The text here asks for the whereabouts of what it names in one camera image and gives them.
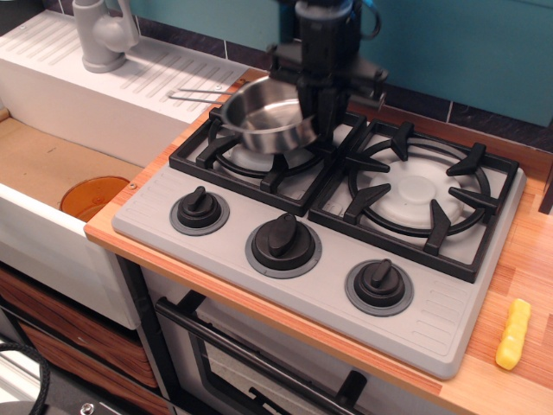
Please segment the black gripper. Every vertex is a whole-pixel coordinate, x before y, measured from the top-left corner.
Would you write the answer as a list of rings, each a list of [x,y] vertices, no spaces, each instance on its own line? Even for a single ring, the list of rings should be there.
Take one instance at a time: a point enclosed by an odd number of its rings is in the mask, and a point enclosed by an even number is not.
[[[299,42],[270,46],[268,54],[270,77],[296,86],[302,116],[317,119],[322,142],[334,138],[334,130],[343,122],[350,96],[373,108],[380,108],[385,102],[388,71],[358,53],[331,69],[315,69],[303,63]]]

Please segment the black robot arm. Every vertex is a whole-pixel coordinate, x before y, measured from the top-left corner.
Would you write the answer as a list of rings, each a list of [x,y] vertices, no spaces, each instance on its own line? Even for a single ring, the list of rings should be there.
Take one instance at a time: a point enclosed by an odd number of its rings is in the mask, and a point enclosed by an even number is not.
[[[359,54],[381,18],[371,1],[292,1],[299,41],[269,48],[270,77],[296,88],[301,131],[309,141],[329,141],[354,96],[375,108],[385,102],[388,71]]]

